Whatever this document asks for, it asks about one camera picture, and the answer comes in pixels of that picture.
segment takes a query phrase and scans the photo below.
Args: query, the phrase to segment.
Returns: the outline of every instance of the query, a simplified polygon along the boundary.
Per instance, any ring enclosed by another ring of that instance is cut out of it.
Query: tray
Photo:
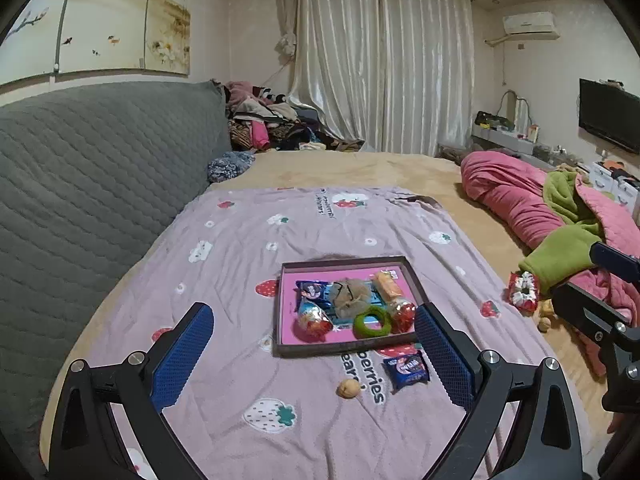
[[[296,281],[334,282],[344,277],[368,280],[379,270],[395,271],[398,276],[396,283],[409,301],[413,301],[416,305],[428,303],[429,300],[420,281],[404,256],[283,264],[276,309],[274,353],[280,357],[309,357],[388,348],[417,342],[413,328],[401,334],[366,339],[356,339],[350,329],[344,329],[328,333],[324,342],[305,341],[296,330],[296,307],[299,298]]]

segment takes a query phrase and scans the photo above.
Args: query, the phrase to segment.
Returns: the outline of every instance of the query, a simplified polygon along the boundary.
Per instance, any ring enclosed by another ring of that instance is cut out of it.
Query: air conditioner
[[[505,16],[503,19],[504,31],[511,36],[520,36],[524,34],[543,34],[548,36],[540,37],[540,39],[555,40],[559,38],[556,29],[556,21],[552,12],[530,12],[529,14],[515,14],[513,16]]]

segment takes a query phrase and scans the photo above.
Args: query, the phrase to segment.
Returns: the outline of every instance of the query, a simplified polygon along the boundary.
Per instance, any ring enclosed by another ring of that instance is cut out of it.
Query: blue patterned cloth
[[[209,182],[224,182],[242,175],[254,163],[255,155],[249,152],[226,152],[214,158],[207,166]]]

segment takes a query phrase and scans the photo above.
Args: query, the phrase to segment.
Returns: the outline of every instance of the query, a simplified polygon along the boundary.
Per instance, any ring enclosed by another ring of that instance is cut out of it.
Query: curtain
[[[383,119],[379,0],[299,1],[289,101],[318,110],[339,139],[366,139]]]
[[[298,0],[277,0],[278,20],[282,37],[278,48],[284,56],[293,58],[296,55],[296,16],[298,14]]]
[[[472,124],[470,0],[300,0],[291,100],[338,138],[434,155]]]

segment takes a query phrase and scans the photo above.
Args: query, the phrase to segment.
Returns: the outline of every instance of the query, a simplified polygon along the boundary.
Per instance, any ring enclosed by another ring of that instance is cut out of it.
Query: blue gripper pad
[[[212,334],[213,311],[202,304],[156,368],[151,403],[158,413],[176,403]]]
[[[475,401],[471,371],[424,306],[415,313],[415,333],[451,402],[467,412]]]

